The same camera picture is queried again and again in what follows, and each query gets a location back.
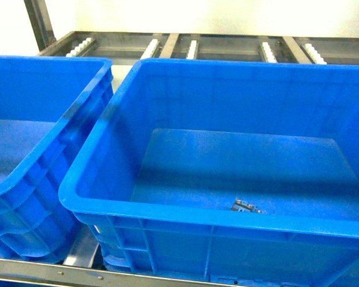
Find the small metal bracket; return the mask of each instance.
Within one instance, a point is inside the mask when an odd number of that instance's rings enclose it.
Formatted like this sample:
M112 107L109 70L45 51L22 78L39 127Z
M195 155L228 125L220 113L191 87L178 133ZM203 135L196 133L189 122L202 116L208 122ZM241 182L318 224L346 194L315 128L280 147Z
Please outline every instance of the small metal bracket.
M259 210L254 204L249 204L247 201L240 199L234 201L232 211L265 213L265 211Z

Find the white roller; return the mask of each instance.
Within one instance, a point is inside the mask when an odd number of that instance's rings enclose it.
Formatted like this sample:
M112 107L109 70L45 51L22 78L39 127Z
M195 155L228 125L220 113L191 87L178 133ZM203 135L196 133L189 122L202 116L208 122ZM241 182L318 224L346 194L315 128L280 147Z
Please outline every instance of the white roller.
M190 43L189 51L186 55L186 59L188 60L197 59L197 53L198 53L198 41L192 40Z
M267 63L277 63L276 58L274 56L273 51L270 48L270 45L268 42L262 42L261 43L261 50L263 53L264 60Z
M319 64L319 65L326 65L327 62L325 62L325 60L322 58L322 56L318 53L318 51L316 51L316 49L314 48L314 46L310 43L305 44L302 46L305 51L308 53L308 55L310 56L310 58L312 59L312 61L315 64Z
M157 39L151 40L140 59L142 60L142 59L152 58L154 56L154 53L157 51L159 44L160 41L158 41Z

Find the plastic crate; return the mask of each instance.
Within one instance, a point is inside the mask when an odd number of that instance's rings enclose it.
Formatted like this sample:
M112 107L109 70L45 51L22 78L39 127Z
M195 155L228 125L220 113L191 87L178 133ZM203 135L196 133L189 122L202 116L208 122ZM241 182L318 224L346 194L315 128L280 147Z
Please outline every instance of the plastic crate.
M39 287L41 285L0 281L0 287Z
M0 57L0 257L57 262L77 223L60 183L112 96L111 61Z
M59 198L109 270L359 286L359 66L138 62Z

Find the metal part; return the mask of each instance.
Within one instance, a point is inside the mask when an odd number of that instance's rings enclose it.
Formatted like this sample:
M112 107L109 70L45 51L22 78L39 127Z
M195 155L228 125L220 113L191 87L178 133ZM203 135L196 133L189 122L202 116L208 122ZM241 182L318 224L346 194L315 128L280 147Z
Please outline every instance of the metal part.
M38 49L42 51L56 42L45 0L24 0L24 3L34 30Z
M173 54L173 50L175 45L178 42L178 38L180 37L179 33L171 33L168 37L168 40L163 46L160 58L171 58Z
M225 284L141 276L89 268L0 259L0 280L49 286L224 287Z
M160 41L158 41L157 39L151 40L149 46L146 48L145 52L142 54L140 59L142 60L142 59L152 58L157 52L159 45L160 45Z
M197 59L198 54L198 41L192 40L189 47L189 52L186 55L186 59L194 60Z
M91 268L98 251L98 241L90 232L89 227L84 225L76 235L76 240L64 260L64 265Z
M66 54L66 50L69 51L71 49L71 43L77 40L77 37L77 32L69 32L64 37L38 53L37 56L63 56Z
M303 52L303 50L299 47L298 43L295 41L293 37L282 37L283 44L290 52L290 56L300 64L311 64L311 61Z
M311 44L305 44L302 46L303 49L305 49L307 55L309 58L315 63L319 65L326 65L327 62L324 61L324 59L321 57L321 55L316 51L313 45Z
M263 210L259 210L254 204L249 204L247 201L240 199L234 201L232 211L265 213Z
M273 51L270 48L268 42L262 42L261 44L261 55L266 63L277 63Z

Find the metal bar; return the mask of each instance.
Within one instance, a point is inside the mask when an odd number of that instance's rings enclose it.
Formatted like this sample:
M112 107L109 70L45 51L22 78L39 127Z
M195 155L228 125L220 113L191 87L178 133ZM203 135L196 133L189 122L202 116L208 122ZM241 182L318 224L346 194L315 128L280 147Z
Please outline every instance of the metal bar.
M38 53L37 56L54 56L57 52L60 51L61 48L63 48L65 45L69 44L70 42L76 40L77 38L78 35L75 31L69 32L60 40L54 42L51 46L47 47L46 49Z
M142 59L152 58L154 54L157 52L159 45L160 45L160 41L158 41L157 39L151 40L140 59L142 60Z
M42 51L53 42L56 42L47 5L45 0L24 0L24 3L34 30L38 49Z
M0 280L48 286L90 286L90 287L227 287L225 285L191 280L142 276L89 268L72 267L0 259Z
M298 43L295 41L293 37L282 37L283 43L287 47L290 52L290 56L300 64L311 64L311 61L303 52L303 50L299 47Z
M63 264L91 268L97 254L98 246L98 241L89 230L89 227L83 224Z
M175 45L177 44L178 38L180 37L179 33L171 33L168 37L168 40L163 46L160 58L171 58Z
M198 55L198 41L192 40L192 42L190 43L189 51L186 55L186 59L188 60L197 59L197 55Z

